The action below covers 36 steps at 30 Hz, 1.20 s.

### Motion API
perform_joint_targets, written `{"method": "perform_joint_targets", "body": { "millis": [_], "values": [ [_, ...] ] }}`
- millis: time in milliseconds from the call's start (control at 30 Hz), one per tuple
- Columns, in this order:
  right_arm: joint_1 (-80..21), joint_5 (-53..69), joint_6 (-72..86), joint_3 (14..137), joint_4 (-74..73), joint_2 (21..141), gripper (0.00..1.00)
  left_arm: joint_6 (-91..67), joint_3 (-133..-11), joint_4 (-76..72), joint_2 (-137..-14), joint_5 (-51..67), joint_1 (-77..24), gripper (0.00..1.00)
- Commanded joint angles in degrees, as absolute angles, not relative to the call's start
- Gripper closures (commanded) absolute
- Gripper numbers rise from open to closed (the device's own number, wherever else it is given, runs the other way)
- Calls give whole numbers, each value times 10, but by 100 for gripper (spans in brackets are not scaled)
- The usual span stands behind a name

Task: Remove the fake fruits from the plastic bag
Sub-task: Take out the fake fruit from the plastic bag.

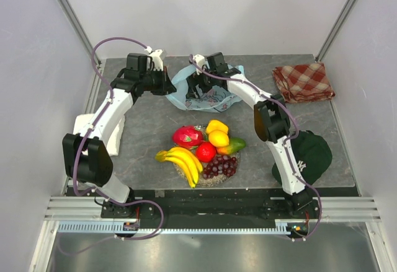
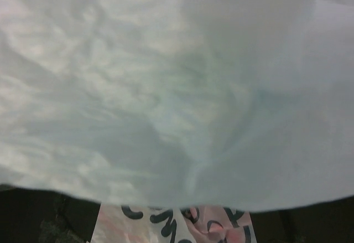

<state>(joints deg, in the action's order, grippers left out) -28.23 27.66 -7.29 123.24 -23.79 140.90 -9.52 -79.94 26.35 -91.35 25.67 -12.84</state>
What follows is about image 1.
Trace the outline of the light blue plastic bag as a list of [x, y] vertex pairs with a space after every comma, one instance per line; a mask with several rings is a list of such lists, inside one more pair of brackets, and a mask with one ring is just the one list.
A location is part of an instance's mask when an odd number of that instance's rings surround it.
[[189, 89], [187, 78], [194, 72], [194, 66], [189, 65], [182, 68], [171, 79], [177, 91], [167, 95], [166, 98], [178, 109], [183, 111], [220, 113], [226, 111], [232, 104], [242, 101], [237, 95], [219, 86], [213, 86], [209, 92], [202, 93], [198, 99], [187, 99], [186, 95]]

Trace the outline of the yellow fake bell pepper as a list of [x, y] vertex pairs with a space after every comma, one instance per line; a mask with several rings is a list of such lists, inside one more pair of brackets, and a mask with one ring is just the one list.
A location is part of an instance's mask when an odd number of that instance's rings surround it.
[[210, 120], [208, 122], [205, 132], [207, 134], [210, 134], [211, 132], [216, 131], [216, 130], [222, 131], [222, 132], [228, 134], [229, 127], [219, 120]]

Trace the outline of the red fake dragon fruit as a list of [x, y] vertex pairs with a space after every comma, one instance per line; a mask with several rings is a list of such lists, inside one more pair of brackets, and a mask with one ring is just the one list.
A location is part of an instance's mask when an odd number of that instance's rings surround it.
[[191, 150], [204, 142], [204, 136], [194, 126], [182, 126], [174, 132], [172, 140], [177, 146]]

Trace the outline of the yellow fake lemon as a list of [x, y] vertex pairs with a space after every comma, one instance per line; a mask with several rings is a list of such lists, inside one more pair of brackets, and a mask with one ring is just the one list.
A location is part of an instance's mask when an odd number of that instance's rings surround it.
[[225, 147], [230, 143], [228, 134], [218, 129], [208, 134], [208, 140], [215, 147]]

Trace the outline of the orange yellow fake mango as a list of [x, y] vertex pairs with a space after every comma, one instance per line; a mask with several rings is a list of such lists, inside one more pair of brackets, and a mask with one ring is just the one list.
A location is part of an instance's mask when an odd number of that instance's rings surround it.
[[240, 150], [244, 149], [245, 147], [246, 147], [245, 140], [243, 140], [241, 138], [230, 138], [229, 144], [227, 146], [218, 147], [216, 150], [219, 155], [230, 156], [232, 154], [239, 152]]

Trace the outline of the red fake tomato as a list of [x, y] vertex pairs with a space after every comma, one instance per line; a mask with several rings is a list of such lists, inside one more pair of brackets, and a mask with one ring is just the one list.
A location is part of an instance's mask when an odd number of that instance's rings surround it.
[[216, 156], [216, 147], [210, 142], [203, 142], [195, 150], [197, 159], [203, 163], [209, 163]]

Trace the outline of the yellow fake banana bunch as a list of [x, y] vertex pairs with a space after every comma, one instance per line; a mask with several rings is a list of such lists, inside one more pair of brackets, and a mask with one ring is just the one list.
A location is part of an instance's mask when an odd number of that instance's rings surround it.
[[177, 165], [183, 171], [189, 186], [197, 186], [203, 165], [188, 149], [176, 146], [168, 151], [159, 151], [154, 158], [159, 162], [172, 162]]

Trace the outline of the dark purple fake grapes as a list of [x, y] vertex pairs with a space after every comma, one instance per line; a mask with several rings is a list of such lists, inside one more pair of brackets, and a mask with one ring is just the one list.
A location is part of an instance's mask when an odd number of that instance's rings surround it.
[[238, 159], [236, 157], [218, 156], [204, 167], [202, 176], [204, 179], [217, 176], [231, 177], [236, 173], [237, 167]]

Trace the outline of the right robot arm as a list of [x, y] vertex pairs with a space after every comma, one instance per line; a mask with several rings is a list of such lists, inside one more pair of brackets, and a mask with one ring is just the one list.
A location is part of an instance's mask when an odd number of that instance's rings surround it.
[[298, 126], [282, 96], [272, 95], [255, 86], [242, 71], [229, 67], [220, 52], [208, 58], [190, 55], [189, 61], [198, 75], [205, 75], [198, 83], [200, 87], [223, 87], [252, 108], [257, 137], [269, 147], [279, 171], [285, 192], [285, 214], [290, 218], [299, 218], [306, 212], [311, 197], [291, 144], [291, 140], [299, 134]]

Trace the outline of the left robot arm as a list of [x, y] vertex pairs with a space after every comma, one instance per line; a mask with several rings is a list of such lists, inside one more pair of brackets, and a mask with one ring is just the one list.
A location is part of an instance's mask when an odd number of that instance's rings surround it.
[[75, 195], [103, 196], [105, 216], [129, 218], [135, 214], [134, 192], [115, 176], [106, 145], [125, 113], [144, 92], [168, 95], [176, 91], [163, 63], [165, 56], [160, 49], [148, 55], [128, 54], [126, 66], [110, 83], [93, 117], [76, 134], [68, 133], [62, 140], [65, 170], [73, 180]]

